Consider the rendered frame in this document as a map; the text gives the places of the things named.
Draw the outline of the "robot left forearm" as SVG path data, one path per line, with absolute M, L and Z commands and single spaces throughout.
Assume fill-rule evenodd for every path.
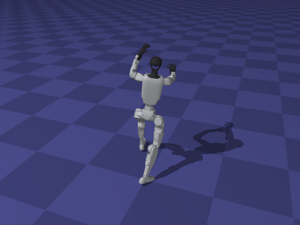
M 137 67 L 138 67 L 139 61 L 141 60 L 141 59 L 137 60 L 137 58 L 138 58 L 138 55 L 135 56 L 135 59 L 134 59 L 133 64 L 132 64 L 132 67 L 130 69 L 129 76 L 131 76 L 131 74 L 132 74 L 133 71 L 137 71 Z

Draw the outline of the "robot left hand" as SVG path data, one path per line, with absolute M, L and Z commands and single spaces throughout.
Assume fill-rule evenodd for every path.
M 142 58 L 143 53 L 145 53 L 145 52 L 148 51 L 148 50 L 146 50 L 146 48 L 148 48 L 148 47 L 150 47 L 149 44 L 144 44 L 144 45 L 142 46 L 142 48 L 140 49 L 139 53 L 137 54 L 137 55 L 138 55 L 137 60 L 140 60 L 140 59 Z M 145 51 L 145 50 L 146 50 L 146 51 Z

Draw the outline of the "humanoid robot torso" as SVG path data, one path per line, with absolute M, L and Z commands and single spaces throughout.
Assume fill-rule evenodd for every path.
M 164 77 L 162 75 L 158 75 L 160 76 L 160 78 L 155 79 L 148 77 L 148 75 L 148 73 L 144 74 L 142 80 L 141 96 L 143 99 L 143 103 L 146 104 L 142 109 L 142 120 L 154 121 L 154 115 L 156 114 L 154 105 L 157 104 L 161 97 L 164 85 Z

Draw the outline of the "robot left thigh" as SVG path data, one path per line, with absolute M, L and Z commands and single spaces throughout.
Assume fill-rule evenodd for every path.
M 145 122 L 144 122 L 144 120 L 142 120 L 142 109 L 136 108 L 134 118 L 137 119 L 140 122 L 139 128 L 144 129 L 145 128 Z

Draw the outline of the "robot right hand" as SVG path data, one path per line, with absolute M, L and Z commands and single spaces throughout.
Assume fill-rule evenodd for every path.
M 169 70 L 170 70 L 170 74 L 171 74 L 171 72 L 175 72 L 175 69 L 176 69 L 176 64 L 174 65 L 174 64 L 169 64 L 169 66 L 170 67 L 168 67 L 169 68 Z

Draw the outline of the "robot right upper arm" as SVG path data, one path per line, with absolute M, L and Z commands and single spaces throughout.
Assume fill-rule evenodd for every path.
M 164 78 L 164 85 L 168 86 L 174 82 L 172 75 Z

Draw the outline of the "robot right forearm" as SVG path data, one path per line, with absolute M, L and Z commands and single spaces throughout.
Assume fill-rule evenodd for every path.
M 171 75 L 172 75 L 173 80 L 175 81 L 175 79 L 176 79 L 176 73 L 175 72 L 171 72 Z

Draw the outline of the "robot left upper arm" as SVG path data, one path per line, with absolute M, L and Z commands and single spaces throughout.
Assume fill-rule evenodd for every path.
M 143 81 L 143 74 L 141 73 L 137 73 L 135 71 L 132 72 L 130 78 L 135 79 L 138 82 L 142 82 Z

